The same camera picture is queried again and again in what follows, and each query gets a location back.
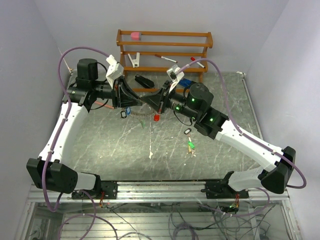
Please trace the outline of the grey keyring disc with rings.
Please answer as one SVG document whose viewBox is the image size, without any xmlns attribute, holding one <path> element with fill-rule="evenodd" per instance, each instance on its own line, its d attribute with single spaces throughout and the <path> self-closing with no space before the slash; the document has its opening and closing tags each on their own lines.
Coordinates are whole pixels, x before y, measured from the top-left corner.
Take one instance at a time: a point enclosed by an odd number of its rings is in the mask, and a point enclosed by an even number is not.
<svg viewBox="0 0 320 240">
<path fill-rule="evenodd" d="M 130 116 L 135 118 L 149 118 L 152 117 L 154 114 L 155 111 L 146 105 L 143 105 L 140 109 L 131 108 L 130 111 Z"/>
</svg>

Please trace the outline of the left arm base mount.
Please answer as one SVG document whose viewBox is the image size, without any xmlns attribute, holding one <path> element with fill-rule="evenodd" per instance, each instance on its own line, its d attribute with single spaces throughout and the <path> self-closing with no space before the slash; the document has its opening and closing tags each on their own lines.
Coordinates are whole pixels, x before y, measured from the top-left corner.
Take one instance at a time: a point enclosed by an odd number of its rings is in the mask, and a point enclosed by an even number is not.
<svg viewBox="0 0 320 240">
<path fill-rule="evenodd" d="M 118 194 L 118 183 L 116 181 L 102 181 L 98 197 L 103 200 L 115 200 Z"/>
</svg>

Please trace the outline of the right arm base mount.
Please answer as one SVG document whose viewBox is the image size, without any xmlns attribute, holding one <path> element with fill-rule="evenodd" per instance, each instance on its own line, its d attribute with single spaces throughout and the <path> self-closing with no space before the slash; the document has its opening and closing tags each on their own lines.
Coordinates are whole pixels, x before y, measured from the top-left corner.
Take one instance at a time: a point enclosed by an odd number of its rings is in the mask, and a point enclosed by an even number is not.
<svg viewBox="0 0 320 240">
<path fill-rule="evenodd" d="M 235 191 L 227 183 L 220 180 L 206 181 L 204 188 L 200 190 L 207 199 L 248 199 L 249 192 L 247 190 Z"/>
</svg>

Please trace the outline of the black white key tag key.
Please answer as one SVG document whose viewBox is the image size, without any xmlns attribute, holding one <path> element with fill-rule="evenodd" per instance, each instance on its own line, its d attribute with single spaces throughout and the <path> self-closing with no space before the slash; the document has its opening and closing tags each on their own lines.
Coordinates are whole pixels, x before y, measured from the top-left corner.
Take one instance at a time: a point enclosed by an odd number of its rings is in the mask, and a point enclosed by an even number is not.
<svg viewBox="0 0 320 240">
<path fill-rule="evenodd" d="M 187 136 L 188 138 L 188 141 L 191 142 L 191 132 L 192 132 L 192 129 L 191 128 L 187 128 L 183 133 Z"/>
</svg>

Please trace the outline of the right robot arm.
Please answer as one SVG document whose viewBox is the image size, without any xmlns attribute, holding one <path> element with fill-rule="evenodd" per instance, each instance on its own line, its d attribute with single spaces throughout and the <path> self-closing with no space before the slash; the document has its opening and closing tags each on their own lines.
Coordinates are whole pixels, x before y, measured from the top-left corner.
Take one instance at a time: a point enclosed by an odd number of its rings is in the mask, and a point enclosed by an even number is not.
<svg viewBox="0 0 320 240">
<path fill-rule="evenodd" d="M 205 137 L 228 144 L 259 164 L 246 171 L 230 171 L 213 192 L 226 198 L 250 188 L 265 188 L 274 194 L 283 194 L 293 172 L 296 151 L 287 146 L 276 147 L 238 126 L 231 118 L 211 106 L 213 94 L 202 83 L 190 86 L 187 96 L 169 90 L 166 82 L 162 89 L 140 97 L 158 114 L 167 109 L 194 121 L 195 129 Z"/>
</svg>

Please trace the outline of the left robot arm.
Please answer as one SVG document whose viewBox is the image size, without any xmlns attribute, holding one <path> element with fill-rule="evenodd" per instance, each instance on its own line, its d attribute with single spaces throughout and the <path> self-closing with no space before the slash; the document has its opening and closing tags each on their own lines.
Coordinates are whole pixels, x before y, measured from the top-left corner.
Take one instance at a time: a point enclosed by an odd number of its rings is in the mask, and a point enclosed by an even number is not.
<svg viewBox="0 0 320 240">
<path fill-rule="evenodd" d="M 106 62 L 109 64 L 106 80 L 99 81 L 97 60 L 78 61 L 75 86 L 64 90 L 60 115 L 47 144 L 37 158 L 30 158 L 26 164 L 38 189 L 64 194 L 84 190 L 91 199 L 101 195 L 101 179 L 97 174 L 77 172 L 68 166 L 78 131 L 97 99 L 111 100 L 114 108 L 142 105 L 125 82 L 120 63 L 112 55 Z"/>
</svg>

